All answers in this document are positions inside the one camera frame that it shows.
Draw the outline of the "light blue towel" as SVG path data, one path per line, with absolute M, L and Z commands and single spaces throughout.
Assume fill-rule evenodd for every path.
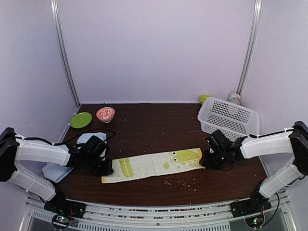
M 102 141 L 107 143 L 107 134 L 103 132 L 95 132 L 95 133 L 83 133 L 77 140 L 77 144 L 86 143 L 92 136 L 96 136 Z M 46 179 L 49 179 L 55 183 L 59 183 L 63 180 L 70 172 L 72 172 L 73 167 L 65 167 L 60 166 L 53 163 L 47 163 L 42 168 L 42 173 Z

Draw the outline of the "white perforated plastic basket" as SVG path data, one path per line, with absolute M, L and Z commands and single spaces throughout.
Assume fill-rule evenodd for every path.
M 219 129 L 231 141 L 259 133 L 257 112 L 215 97 L 205 100 L 197 118 L 203 132 L 211 134 Z

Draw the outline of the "green white patterned towel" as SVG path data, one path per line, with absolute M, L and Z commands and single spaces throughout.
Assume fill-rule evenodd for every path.
M 119 183 L 204 169 L 201 158 L 200 148 L 119 158 L 113 160 L 113 173 L 101 177 L 101 182 Z

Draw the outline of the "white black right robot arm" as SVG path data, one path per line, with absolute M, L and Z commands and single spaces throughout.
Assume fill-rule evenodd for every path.
M 229 140 L 218 129 L 206 142 L 210 149 L 203 152 L 200 165 L 217 170 L 223 169 L 225 163 L 264 155 L 292 154 L 287 164 L 257 184 L 249 199 L 230 204 L 235 218 L 270 209 L 270 198 L 274 194 L 308 174 L 308 127 L 302 121 L 296 121 L 283 131 L 239 137 L 235 141 Z

